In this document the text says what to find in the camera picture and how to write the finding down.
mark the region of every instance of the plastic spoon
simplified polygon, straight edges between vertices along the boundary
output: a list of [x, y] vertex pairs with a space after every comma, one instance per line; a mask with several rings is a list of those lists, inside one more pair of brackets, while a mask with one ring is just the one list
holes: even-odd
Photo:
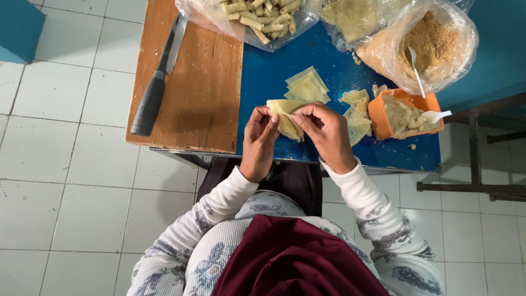
[[434, 120], [433, 120], [433, 122], [431, 122], [431, 124], [433, 124], [433, 123], [436, 123], [437, 121], [439, 121], [442, 117], [449, 116], [452, 113], [451, 113], [451, 111], [445, 111], [445, 112], [426, 111], [426, 112], [422, 113], [422, 115], [424, 115], [424, 116], [431, 115], [431, 114], [434, 115]]
[[422, 87], [422, 82], [420, 81], [420, 76], [418, 75], [417, 68], [414, 65], [414, 62], [417, 60], [417, 53], [414, 52], [414, 49], [411, 46], [407, 46], [409, 48], [409, 51], [411, 52], [411, 63], [413, 64], [414, 73], [417, 76], [418, 85], [420, 85], [420, 90], [422, 91], [422, 96], [426, 98], [426, 94], [424, 93], [424, 88]]

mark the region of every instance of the knife handle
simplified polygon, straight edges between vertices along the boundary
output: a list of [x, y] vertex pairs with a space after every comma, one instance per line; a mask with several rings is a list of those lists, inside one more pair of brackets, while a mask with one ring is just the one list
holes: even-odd
[[137, 108], [137, 113], [135, 113], [130, 134], [150, 136], [157, 115], [159, 114], [164, 88], [164, 73], [155, 71], [154, 76], [150, 79], [144, 90], [143, 97], [140, 99], [139, 108]]

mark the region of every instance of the white tile floor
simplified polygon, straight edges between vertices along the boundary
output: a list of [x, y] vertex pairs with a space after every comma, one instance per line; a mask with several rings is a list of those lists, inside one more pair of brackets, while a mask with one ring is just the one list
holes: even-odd
[[[0, 295], [124, 295], [206, 171], [123, 141], [146, 0], [30, 2], [47, 15], [37, 60], [0, 63]], [[449, 296], [526, 295], [526, 203], [416, 191], [470, 182], [467, 126], [439, 136], [440, 175], [372, 179], [432, 246]], [[483, 181], [526, 184], [525, 151], [483, 145]], [[330, 179], [323, 195], [324, 216], [369, 253]]]

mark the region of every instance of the patterned shirt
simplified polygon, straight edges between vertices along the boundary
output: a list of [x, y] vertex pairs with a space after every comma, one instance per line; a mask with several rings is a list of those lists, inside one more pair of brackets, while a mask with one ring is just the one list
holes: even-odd
[[443, 284], [431, 247], [357, 161], [357, 167], [343, 175], [324, 162], [322, 165], [341, 188], [347, 206], [354, 210], [360, 234], [372, 241], [370, 256], [356, 247], [340, 226], [328, 219], [305, 216], [282, 194], [257, 191], [258, 184], [246, 180], [236, 167], [146, 250], [133, 269], [128, 296], [210, 295], [257, 214], [300, 218], [342, 239], [390, 295], [442, 295]]

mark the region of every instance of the plastic bag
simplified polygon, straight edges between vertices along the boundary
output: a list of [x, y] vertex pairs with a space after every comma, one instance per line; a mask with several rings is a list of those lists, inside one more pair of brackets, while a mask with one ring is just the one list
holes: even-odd
[[410, 55], [405, 52], [407, 47], [400, 48], [400, 44], [406, 33], [422, 20], [427, 12], [430, 12], [443, 28], [456, 33], [455, 42], [447, 48], [447, 59], [435, 63], [435, 66], [429, 63], [423, 73], [418, 73], [424, 92], [437, 93], [469, 72], [479, 44], [475, 24], [455, 4], [441, 0], [413, 2], [405, 6], [390, 21], [387, 28], [355, 48], [356, 54], [364, 63], [410, 94], [419, 94], [421, 91], [410, 64]]
[[[345, 52], [370, 40], [375, 32], [385, 28], [407, 5], [416, 7], [425, 0], [324, 0], [320, 18], [332, 44]], [[474, 0], [452, 0], [465, 13]], [[339, 19], [348, 19], [343, 23]]]
[[296, 32], [271, 40], [264, 45], [256, 34], [238, 20], [229, 21], [219, 0], [175, 0], [177, 9], [189, 20], [212, 31], [232, 36], [267, 52], [274, 52], [306, 30], [319, 19], [321, 0], [300, 0], [300, 9], [294, 13]]

